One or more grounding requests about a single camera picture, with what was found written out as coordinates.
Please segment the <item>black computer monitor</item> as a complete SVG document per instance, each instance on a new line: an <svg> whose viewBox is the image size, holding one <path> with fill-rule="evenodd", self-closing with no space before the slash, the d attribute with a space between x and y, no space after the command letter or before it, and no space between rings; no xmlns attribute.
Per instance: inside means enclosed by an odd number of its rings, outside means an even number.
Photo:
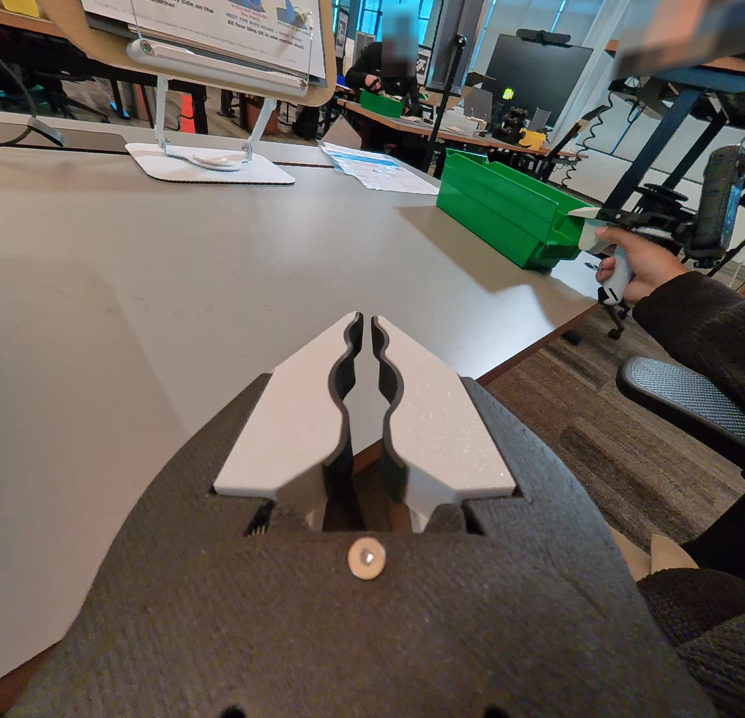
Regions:
<svg viewBox="0 0 745 718"><path fill-rule="evenodd" d="M556 127L593 50L570 44L538 43L499 34L483 87L507 107L547 111L546 126Z"/></svg>

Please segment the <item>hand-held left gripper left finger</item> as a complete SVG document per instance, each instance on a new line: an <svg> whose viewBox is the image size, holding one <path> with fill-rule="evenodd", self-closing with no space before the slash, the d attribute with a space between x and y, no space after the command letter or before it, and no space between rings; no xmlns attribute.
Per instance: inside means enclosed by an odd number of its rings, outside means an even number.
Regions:
<svg viewBox="0 0 745 718"><path fill-rule="evenodd" d="M351 480L349 412L364 316L351 312L270 374L213 483L218 495L290 507L321 529L330 497Z"/></svg>

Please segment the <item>person's right forearm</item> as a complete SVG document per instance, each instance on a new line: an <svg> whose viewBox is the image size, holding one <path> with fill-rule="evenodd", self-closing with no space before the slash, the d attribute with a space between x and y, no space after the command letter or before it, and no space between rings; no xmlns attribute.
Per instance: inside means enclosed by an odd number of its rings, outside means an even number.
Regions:
<svg viewBox="0 0 745 718"><path fill-rule="evenodd" d="M669 356L744 407L743 295L686 273L642 298L632 315Z"/></svg>

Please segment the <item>person's right hand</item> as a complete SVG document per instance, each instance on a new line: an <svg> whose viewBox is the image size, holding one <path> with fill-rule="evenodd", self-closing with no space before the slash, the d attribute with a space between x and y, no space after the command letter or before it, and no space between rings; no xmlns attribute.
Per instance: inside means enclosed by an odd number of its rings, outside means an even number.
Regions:
<svg viewBox="0 0 745 718"><path fill-rule="evenodd" d="M662 285L688 273L684 264L670 251L618 227L599 227L595 236L605 248L614 246L615 254L601 260L595 276L599 285L614 276L623 250L633 277L625 289L624 301L629 306L638 304Z"/></svg>

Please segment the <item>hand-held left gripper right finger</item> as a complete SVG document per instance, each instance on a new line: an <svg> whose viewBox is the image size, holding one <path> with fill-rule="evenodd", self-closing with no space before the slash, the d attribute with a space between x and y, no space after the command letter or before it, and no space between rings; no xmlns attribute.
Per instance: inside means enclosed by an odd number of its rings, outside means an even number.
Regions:
<svg viewBox="0 0 745 718"><path fill-rule="evenodd" d="M517 482L463 379L386 318L370 321L388 401L381 438L386 493L421 533L442 505L509 498Z"/></svg>

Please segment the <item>green plastic storage bin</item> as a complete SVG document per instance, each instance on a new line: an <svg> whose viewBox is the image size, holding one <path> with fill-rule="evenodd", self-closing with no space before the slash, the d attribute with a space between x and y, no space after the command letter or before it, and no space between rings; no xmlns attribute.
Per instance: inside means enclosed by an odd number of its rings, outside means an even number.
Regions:
<svg viewBox="0 0 745 718"><path fill-rule="evenodd" d="M580 255L586 204L486 156L446 151L437 207L523 270Z"/></svg>

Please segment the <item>instruction sheet on stand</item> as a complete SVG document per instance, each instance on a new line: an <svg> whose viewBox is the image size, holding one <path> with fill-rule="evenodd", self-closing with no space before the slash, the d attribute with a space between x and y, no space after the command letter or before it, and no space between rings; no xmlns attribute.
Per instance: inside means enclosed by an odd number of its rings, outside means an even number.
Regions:
<svg viewBox="0 0 745 718"><path fill-rule="evenodd" d="M176 43L157 34L138 34L125 23L88 14L80 0L38 2L64 37L91 59L156 76L154 142L126 144L127 152L148 176L174 183L293 185L293 177L261 156L258 146L278 100L320 107L333 95L336 62L331 0L320 0L324 80ZM176 135L165 129L168 88L177 80L264 99L250 137L241 148L177 144Z"/></svg>

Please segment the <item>wooden table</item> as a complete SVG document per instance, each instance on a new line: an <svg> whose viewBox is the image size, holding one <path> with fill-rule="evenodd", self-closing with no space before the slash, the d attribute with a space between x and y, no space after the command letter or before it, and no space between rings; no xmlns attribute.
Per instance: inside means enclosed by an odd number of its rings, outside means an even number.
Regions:
<svg viewBox="0 0 745 718"><path fill-rule="evenodd" d="M429 138L432 134L433 127L427 126L418 119L409 121L404 118L391 118L387 116L381 116L375 112L372 112L366 108L363 108L359 103L351 100L338 99L338 105L346 112L351 112L354 116L364 118L368 122L372 122L376 125L386 127L390 130L394 130L398 133L404 133L419 138ZM488 150L499 150L508 151L517 154L525 154L538 157L540 159L546 159L551 154L551 151L546 147L539 147L532 149L530 147L522 145L510 145L494 139L491 137L480 137L480 136L464 136L459 133L453 133L452 131L440 129L437 133L438 142L450 142L453 145L469 145L475 147L482 147ZM559 151L555 156L557 162L571 162L575 160L583 160L589 158L589 152L571 152L571 151Z"/></svg>

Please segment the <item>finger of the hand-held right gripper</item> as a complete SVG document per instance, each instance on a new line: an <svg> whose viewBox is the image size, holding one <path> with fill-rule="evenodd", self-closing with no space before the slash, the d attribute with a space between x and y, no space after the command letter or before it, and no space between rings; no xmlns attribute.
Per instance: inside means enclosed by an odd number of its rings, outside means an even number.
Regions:
<svg viewBox="0 0 745 718"><path fill-rule="evenodd" d="M566 215L566 232L570 242L581 252L601 254L608 243L598 237L597 230L607 225L600 207L573 209Z"/></svg>

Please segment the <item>grey desk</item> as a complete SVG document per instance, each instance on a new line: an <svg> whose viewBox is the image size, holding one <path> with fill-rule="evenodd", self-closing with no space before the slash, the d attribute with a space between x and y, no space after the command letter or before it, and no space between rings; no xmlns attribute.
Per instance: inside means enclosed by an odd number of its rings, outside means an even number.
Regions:
<svg viewBox="0 0 745 718"><path fill-rule="evenodd" d="M258 375L382 315L485 384L596 305L591 258L522 270L319 149L291 186L166 183L128 156L2 148L2 675L69 628L127 513Z"/></svg>

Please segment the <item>printed instruction sheet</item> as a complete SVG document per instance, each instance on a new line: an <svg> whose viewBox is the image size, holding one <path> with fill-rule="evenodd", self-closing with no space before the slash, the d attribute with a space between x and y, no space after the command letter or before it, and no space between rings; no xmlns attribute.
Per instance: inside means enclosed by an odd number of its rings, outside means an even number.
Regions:
<svg viewBox="0 0 745 718"><path fill-rule="evenodd" d="M324 80L320 0L80 0L138 34Z"/></svg>

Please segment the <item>person's beige trousers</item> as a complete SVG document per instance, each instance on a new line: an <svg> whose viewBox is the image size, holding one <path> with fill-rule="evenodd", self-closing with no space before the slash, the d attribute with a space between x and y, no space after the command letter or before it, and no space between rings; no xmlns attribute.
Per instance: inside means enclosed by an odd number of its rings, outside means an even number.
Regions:
<svg viewBox="0 0 745 718"><path fill-rule="evenodd" d="M650 552L647 553L634 545L618 530L613 527L609 527L609 529L635 582L639 582L661 571L679 569L696 570L699 567L681 546L678 546L673 540L667 537L653 535L650 543Z"/></svg>

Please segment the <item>white paper with blue print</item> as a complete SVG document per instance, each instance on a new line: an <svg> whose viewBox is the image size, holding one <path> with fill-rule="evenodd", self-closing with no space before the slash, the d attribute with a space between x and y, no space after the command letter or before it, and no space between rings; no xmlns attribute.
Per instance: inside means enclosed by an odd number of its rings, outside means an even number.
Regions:
<svg viewBox="0 0 745 718"><path fill-rule="evenodd" d="M386 154L376 154L322 143L322 152L343 174L357 179L366 189L437 196L439 187L429 176L419 175L407 164Z"/></svg>

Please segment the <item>monitor on arm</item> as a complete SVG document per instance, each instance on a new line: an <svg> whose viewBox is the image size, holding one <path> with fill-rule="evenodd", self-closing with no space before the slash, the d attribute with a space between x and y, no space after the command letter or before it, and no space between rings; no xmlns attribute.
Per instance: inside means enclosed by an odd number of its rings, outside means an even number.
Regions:
<svg viewBox="0 0 745 718"><path fill-rule="evenodd" d="M426 87L442 90L452 67L459 37L465 39L452 84L452 92L460 95L471 71L475 50L492 0L440 0L433 36Z"/></svg>

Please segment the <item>black-legged standing desk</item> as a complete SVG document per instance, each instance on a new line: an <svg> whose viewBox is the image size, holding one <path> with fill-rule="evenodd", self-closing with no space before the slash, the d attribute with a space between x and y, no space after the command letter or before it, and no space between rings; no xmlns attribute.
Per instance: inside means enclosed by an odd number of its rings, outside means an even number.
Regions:
<svg viewBox="0 0 745 718"><path fill-rule="evenodd" d="M694 112L699 102L707 99L712 105L706 116L709 124L678 161L674 170L668 174L664 187L675 189L722 128L726 125L735 126L727 113L726 99L743 97L743 54L722 57L697 66L660 71L653 75L653 79L663 87L673 90L672 105L662 115L658 127L610 192L605 206L620 209L629 200L676 131L683 125L685 118Z"/></svg>

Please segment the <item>person's dark sweater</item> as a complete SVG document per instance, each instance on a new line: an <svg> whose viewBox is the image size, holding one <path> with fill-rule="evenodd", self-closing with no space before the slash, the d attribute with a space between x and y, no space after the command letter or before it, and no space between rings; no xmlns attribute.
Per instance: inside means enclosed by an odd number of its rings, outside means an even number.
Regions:
<svg viewBox="0 0 745 718"><path fill-rule="evenodd" d="M698 569L661 571L638 588L718 716L744 716L744 498L680 546Z"/></svg>

